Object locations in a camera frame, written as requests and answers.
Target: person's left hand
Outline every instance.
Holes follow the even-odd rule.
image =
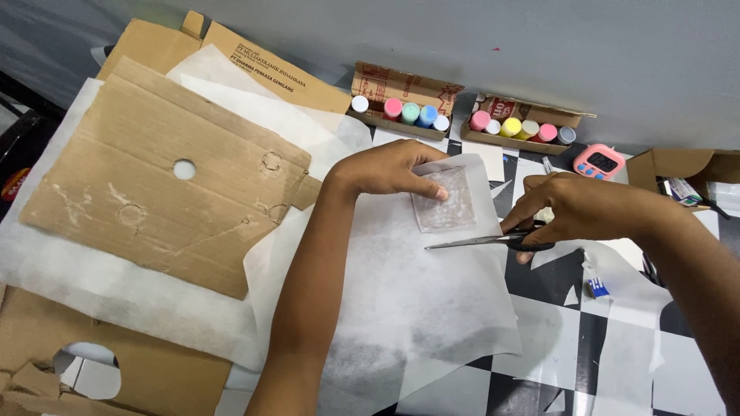
[[[360,193],[412,192],[444,201],[447,190],[411,173],[411,168],[448,158],[447,153],[416,140],[396,140],[348,156],[332,167],[324,184],[339,186],[355,198]]]

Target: paint bottle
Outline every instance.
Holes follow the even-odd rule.
[[[439,114],[437,120],[431,125],[435,130],[440,132],[446,132],[450,128],[450,119],[444,115]]]
[[[570,146],[571,143],[573,143],[576,140],[576,130],[571,129],[568,126],[560,127],[560,130],[557,132],[557,140],[554,141],[555,144],[560,144],[562,146]]]
[[[421,112],[419,113],[419,118],[414,123],[414,126],[422,127],[424,129],[428,129],[431,127],[432,123],[434,123],[437,120],[437,109],[434,108],[434,106],[431,105],[425,105],[421,108]]]
[[[368,107],[370,107],[370,102],[362,95],[355,95],[354,97],[352,97],[351,105],[354,111],[357,111],[358,113],[364,113],[368,110]]]
[[[522,121],[522,129],[514,135],[514,138],[519,140],[527,140],[528,138],[536,135],[539,132],[539,124],[535,120],[524,120]]]
[[[401,122],[404,124],[413,124],[419,118],[419,113],[421,113],[419,104],[406,103],[401,109]]]
[[[539,126],[539,132],[529,138],[529,141],[537,143],[550,143],[557,136],[557,127],[550,123]]]
[[[522,122],[518,118],[509,117],[501,123],[501,132],[499,133],[502,137],[511,137],[522,131]]]
[[[403,103],[398,98],[389,98],[383,105],[383,118],[396,121],[403,110]]]
[[[491,122],[491,115],[486,111],[476,111],[473,116],[470,117],[470,130],[479,132],[488,126]]]
[[[488,134],[499,134],[501,131],[501,123],[498,120],[491,120],[488,122],[488,126],[485,127],[485,132]]]

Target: checkered tablecloth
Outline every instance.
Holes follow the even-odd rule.
[[[584,148],[576,145],[550,156],[551,163],[572,171],[573,159]],[[460,151],[459,142],[450,139],[447,152],[457,155]],[[541,172],[542,156],[505,151],[505,181],[511,183],[494,199],[499,217],[505,217],[523,193],[522,179]],[[491,182],[491,188],[500,184]],[[713,224],[707,226],[716,227],[720,240],[738,252],[740,218],[717,221],[715,215],[711,218],[713,212],[708,214]],[[583,295],[583,252],[575,251],[535,270],[518,264],[514,256],[509,251],[505,279],[518,317],[523,357],[481,357],[376,416],[591,415],[608,307]],[[653,415],[727,414],[674,302],[663,309],[659,324],[665,362],[655,371]]]

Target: pink timer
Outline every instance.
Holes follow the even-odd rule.
[[[592,144],[573,161],[573,170],[589,178],[609,179],[624,165],[625,158],[610,147]]]

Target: scissors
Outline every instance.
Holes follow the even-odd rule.
[[[524,237],[531,234],[537,229],[537,226],[545,225],[544,221],[535,220],[534,228],[531,229],[513,229],[504,235],[491,236],[491,237],[478,237],[469,238],[467,240],[453,241],[451,243],[437,244],[436,246],[424,247],[425,249],[443,249],[446,247],[459,247],[459,246],[476,246],[478,244],[506,244],[506,246],[512,250],[518,252],[541,252],[543,250],[549,250],[555,247],[555,243],[536,244],[534,246],[523,246],[522,241]]]

